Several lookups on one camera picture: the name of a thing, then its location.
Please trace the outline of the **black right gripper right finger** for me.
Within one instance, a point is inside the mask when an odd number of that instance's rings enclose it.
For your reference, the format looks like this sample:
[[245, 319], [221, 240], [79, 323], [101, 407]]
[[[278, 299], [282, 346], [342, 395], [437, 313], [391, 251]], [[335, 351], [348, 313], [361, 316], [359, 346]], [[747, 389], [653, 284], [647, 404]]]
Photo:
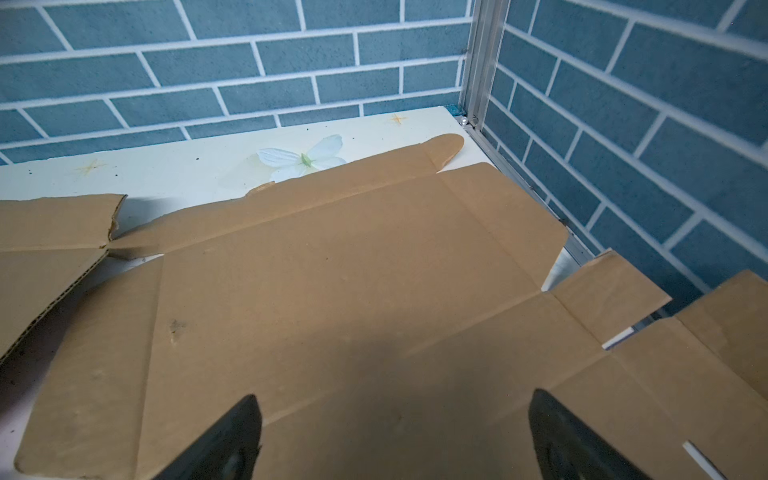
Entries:
[[544, 479], [646, 479], [635, 464], [544, 389], [534, 390], [529, 427]]

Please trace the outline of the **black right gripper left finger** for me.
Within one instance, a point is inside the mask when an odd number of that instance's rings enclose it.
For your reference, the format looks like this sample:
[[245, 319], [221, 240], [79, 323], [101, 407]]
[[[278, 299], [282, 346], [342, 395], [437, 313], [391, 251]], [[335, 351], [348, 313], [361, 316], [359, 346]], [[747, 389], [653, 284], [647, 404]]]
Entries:
[[155, 479], [251, 479], [262, 422], [256, 396], [244, 396]]

